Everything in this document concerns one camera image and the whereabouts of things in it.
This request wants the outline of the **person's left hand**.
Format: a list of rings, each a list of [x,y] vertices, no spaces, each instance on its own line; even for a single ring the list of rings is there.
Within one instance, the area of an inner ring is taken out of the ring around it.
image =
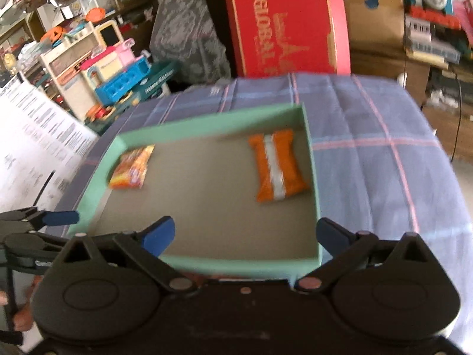
[[[26,304],[24,304],[24,306],[20,310],[18,310],[18,312],[16,312],[13,317],[14,330],[17,332],[29,331],[34,325],[32,309],[30,306],[30,299],[42,279],[42,277],[36,276],[32,280],[31,285],[26,291]]]

